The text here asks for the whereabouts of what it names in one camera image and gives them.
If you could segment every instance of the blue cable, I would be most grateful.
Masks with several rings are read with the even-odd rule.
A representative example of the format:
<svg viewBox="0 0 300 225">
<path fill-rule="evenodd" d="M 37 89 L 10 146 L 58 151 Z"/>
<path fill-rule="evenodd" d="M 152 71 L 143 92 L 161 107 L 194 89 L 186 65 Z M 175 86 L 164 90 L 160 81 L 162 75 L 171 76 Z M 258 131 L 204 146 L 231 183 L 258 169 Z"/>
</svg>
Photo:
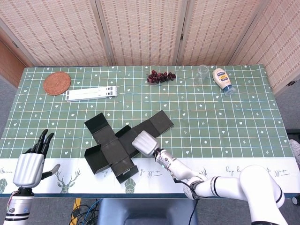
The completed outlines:
<svg viewBox="0 0 300 225">
<path fill-rule="evenodd" d="M 96 201 L 96 202 L 94 202 L 94 203 L 92 204 L 92 206 L 89 208 L 87 214 L 86 214 L 85 217 L 84 217 L 84 221 L 83 221 L 82 225 L 84 225 L 84 222 L 85 222 L 86 219 L 88 218 L 88 214 L 89 214 L 90 211 L 92 210 L 93 206 L 94 206 L 95 204 L 97 204 L 98 202 L 100 202 L 101 200 L 102 200 L 102 199 L 99 199 L 98 201 Z"/>
</svg>

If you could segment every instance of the bottle label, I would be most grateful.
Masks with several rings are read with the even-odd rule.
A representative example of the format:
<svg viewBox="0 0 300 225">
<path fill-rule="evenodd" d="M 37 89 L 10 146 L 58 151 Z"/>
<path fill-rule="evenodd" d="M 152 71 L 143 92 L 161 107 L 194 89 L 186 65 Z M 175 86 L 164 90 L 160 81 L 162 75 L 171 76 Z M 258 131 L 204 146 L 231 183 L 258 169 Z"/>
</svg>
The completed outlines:
<svg viewBox="0 0 300 225">
<path fill-rule="evenodd" d="M 226 81 L 228 80 L 228 76 L 225 72 L 219 72 L 217 73 L 217 76 L 218 78 L 221 80 L 221 81 Z"/>
</svg>

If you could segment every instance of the gray chair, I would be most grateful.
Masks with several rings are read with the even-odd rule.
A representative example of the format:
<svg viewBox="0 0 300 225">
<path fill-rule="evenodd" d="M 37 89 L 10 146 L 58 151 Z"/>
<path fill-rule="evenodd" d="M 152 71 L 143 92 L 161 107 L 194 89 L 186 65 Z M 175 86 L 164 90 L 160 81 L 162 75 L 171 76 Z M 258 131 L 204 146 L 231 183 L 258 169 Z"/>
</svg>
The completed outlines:
<svg viewBox="0 0 300 225">
<path fill-rule="evenodd" d="M 97 225 L 188 225 L 194 205 L 189 199 L 103 199 Z"/>
</svg>

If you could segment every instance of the robot finger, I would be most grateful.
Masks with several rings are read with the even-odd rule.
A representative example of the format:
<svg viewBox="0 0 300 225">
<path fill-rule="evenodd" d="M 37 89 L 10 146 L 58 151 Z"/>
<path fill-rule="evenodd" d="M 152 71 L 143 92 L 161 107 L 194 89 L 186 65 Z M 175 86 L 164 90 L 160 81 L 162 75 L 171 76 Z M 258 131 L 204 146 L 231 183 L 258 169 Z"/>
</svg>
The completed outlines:
<svg viewBox="0 0 300 225">
<path fill-rule="evenodd" d="M 30 153 L 32 148 L 28 149 L 24 154 Z"/>
<path fill-rule="evenodd" d="M 48 132 L 48 129 L 44 130 L 42 132 L 41 136 L 38 139 L 37 150 L 36 150 L 37 153 L 41 153 L 41 151 L 42 151 L 42 148 L 43 148 L 43 145 L 44 145 L 44 139 L 45 139 L 45 136 L 46 136 L 47 132 Z"/>
<path fill-rule="evenodd" d="M 60 164 L 56 164 L 55 167 L 53 167 L 52 170 L 42 173 L 41 180 L 52 176 L 53 174 L 55 174 L 58 171 L 59 168 L 60 168 Z"/>
<path fill-rule="evenodd" d="M 50 141 L 52 139 L 52 137 L 54 136 L 54 133 L 51 133 L 47 136 L 46 140 L 45 140 L 45 143 L 43 145 L 43 148 L 41 150 L 41 154 L 44 155 L 44 158 L 46 158 L 46 155 L 47 155 L 47 152 L 48 152 L 48 149 L 49 149 L 49 144 L 50 144 Z"/>
<path fill-rule="evenodd" d="M 35 145 L 32 147 L 32 149 L 31 149 L 31 151 L 30 151 L 29 153 L 36 153 L 36 151 L 37 151 L 37 144 L 35 144 Z"/>
</svg>

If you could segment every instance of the flattened cardboard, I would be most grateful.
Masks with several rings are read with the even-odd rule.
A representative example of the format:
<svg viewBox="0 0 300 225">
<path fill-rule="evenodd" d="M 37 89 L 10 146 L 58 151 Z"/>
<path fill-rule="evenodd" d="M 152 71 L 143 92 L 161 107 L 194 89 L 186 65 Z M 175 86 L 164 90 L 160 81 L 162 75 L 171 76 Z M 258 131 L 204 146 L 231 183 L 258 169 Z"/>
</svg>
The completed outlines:
<svg viewBox="0 0 300 225">
<path fill-rule="evenodd" d="M 171 128 L 174 125 L 163 110 L 156 113 L 149 120 L 151 121 L 153 126 L 156 128 L 156 130 L 158 130 L 160 135 L 163 134 L 167 129 Z"/>
<path fill-rule="evenodd" d="M 95 132 L 101 130 L 106 126 L 109 126 L 103 113 L 100 113 L 97 116 L 94 116 L 93 118 L 89 119 L 88 121 L 85 121 L 84 124 L 92 134 L 94 134 Z"/>
<path fill-rule="evenodd" d="M 108 143 L 117 140 L 117 137 L 114 135 L 114 131 L 111 126 L 106 126 L 99 131 L 96 131 L 93 134 L 93 137 L 97 144 L 101 144 L 102 146 L 107 145 Z"/>
<path fill-rule="evenodd" d="M 137 166 L 134 165 L 129 157 L 111 165 L 111 168 L 119 183 L 123 183 L 139 172 Z"/>
<path fill-rule="evenodd" d="M 84 153 L 84 157 L 94 174 L 103 171 L 110 166 L 101 151 L 100 144 L 87 149 Z"/>
<path fill-rule="evenodd" d="M 153 137 L 158 137 L 159 132 L 158 130 L 153 126 L 150 120 L 145 120 L 144 122 L 140 123 L 139 125 L 135 126 L 133 128 L 137 135 L 139 135 L 143 130 L 147 131 L 149 134 L 151 134 Z"/>
<path fill-rule="evenodd" d="M 121 142 L 121 144 L 123 145 L 125 151 L 127 152 L 127 154 L 129 155 L 130 158 L 136 156 L 137 154 L 139 154 L 140 152 L 133 147 L 132 142 L 135 140 L 135 138 L 137 137 L 137 133 L 135 130 L 130 129 L 127 132 L 125 132 L 124 134 L 122 134 L 119 137 L 119 141 Z"/>
<path fill-rule="evenodd" d="M 102 147 L 101 150 L 110 165 L 128 157 L 127 152 L 118 139 Z"/>
<path fill-rule="evenodd" d="M 103 113 L 86 121 L 85 125 L 98 144 L 87 149 L 84 155 L 93 173 L 98 173 L 111 166 L 118 181 L 122 183 L 138 172 L 137 166 L 130 159 L 139 154 L 139 151 L 132 146 L 133 140 L 143 130 L 153 137 L 158 137 L 172 127 L 173 123 L 161 110 L 134 128 L 125 126 L 116 134 Z"/>
</svg>

